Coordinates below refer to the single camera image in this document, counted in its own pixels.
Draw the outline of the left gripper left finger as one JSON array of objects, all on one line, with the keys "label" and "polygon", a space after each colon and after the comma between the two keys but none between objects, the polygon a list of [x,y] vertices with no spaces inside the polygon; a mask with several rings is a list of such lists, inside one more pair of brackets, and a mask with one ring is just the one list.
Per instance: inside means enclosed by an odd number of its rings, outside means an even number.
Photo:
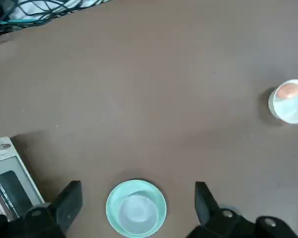
[{"label": "left gripper left finger", "polygon": [[0,238],[64,238],[82,209],[82,184],[71,181],[52,203],[33,206],[9,221],[0,215]]}]

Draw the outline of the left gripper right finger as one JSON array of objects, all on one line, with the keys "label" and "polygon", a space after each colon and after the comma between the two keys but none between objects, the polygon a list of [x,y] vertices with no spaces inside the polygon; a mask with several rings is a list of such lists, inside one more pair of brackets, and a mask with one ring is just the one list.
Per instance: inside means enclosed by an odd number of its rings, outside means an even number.
[{"label": "left gripper right finger", "polygon": [[298,238],[279,218],[260,216],[251,222],[231,209],[221,208],[205,182],[195,182],[195,210],[200,225],[189,238]]}]

